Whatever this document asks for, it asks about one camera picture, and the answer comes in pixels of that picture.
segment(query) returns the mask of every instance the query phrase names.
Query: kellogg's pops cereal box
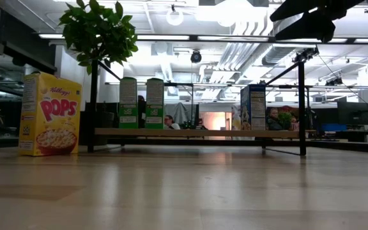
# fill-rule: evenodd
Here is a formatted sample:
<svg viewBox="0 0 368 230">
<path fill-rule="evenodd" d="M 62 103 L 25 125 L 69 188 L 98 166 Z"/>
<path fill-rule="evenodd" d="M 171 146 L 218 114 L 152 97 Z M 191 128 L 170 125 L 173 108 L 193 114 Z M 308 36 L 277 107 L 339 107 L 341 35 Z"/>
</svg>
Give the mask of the kellogg's pops cereal box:
<svg viewBox="0 0 368 230">
<path fill-rule="evenodd" d="M 24 78 L 19 153 L 46 156 L 78 151 L 82 86 L 43 72 Z"/>
</svg>

